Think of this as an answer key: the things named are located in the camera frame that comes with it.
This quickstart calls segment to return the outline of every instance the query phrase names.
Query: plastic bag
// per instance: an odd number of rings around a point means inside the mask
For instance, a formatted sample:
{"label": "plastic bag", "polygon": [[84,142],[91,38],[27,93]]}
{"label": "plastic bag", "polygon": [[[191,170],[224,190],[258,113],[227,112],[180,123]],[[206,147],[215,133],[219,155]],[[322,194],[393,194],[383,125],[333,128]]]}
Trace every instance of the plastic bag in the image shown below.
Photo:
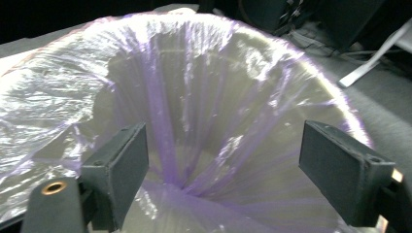
{"label": "plastic bag", "polygon": [[302,51],[207,15],[98,19],[2,77],[0,102],[2,221],[145,121],[151,168],[122,231],[334,232],[345,225],[297,167],[304,120],[370,145]]}

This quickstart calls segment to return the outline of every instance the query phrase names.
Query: screw hole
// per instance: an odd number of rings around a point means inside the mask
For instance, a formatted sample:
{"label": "screw hole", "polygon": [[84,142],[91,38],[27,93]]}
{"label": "screw hole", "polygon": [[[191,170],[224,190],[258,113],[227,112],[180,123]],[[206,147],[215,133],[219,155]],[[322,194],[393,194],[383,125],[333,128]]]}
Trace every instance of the screw hole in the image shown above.
{"label": "screw hole", "polygon": [[55,183],[49,183],[42,189],[42,193],[44,195],[52,195],[56,194],[57,192],[60,192],[67,186],[67,183],[65,182],[55,182]]}
{"label": "screw hole", "polygon": [[97,160],[97,161],[93,162],[93,165],[94,166],[101,166],[101,165],[103,165],[103,162],[100,161],[100,160]]}

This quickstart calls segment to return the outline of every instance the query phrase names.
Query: black clamp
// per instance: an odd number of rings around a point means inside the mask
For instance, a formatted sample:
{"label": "black clamp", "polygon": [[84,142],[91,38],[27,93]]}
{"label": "black clamp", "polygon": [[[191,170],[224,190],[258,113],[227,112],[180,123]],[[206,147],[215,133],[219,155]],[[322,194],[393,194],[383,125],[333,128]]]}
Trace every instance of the black clamp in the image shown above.
{"label": "black clamp", "polygon": [[412,177],[393,178],[394,162],[339,129],[306,121],[299,167],[347,224],[374,227],[383,216],[387,232],[412,232]]}
{"label": "black clamp", "polygon": [[145,124],[124,128],[83,165],[82,176],[37,186],[24,215],[0,224],[0,232],[115,231],[149,168]]}

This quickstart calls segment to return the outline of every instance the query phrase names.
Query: trash can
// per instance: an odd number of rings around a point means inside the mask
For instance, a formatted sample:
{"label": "trash can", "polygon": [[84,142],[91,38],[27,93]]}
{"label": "trash can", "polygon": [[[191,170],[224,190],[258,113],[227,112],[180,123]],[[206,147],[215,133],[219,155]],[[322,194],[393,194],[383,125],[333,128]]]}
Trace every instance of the trash can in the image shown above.
{"label": "trash can", "polygon": [[304,120],[370,142],[340,90],[284,40],[209,15],[106,17],[0,82],[1,220],[146,122],[150,171],[122,231],[349,229],[298,168]]}

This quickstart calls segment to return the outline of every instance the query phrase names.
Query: black equipment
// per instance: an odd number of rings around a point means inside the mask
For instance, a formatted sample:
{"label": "black equipment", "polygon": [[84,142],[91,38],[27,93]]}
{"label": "black equipment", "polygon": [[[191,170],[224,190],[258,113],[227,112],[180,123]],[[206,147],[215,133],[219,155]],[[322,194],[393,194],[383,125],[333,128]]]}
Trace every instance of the black equipment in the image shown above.
{"label": "black equipment", "polygon": [[381,215],[412,232],[412,177],[393,179],[394,162],[337,128],[306,121],[299,167],[347,224],[373,227]]}

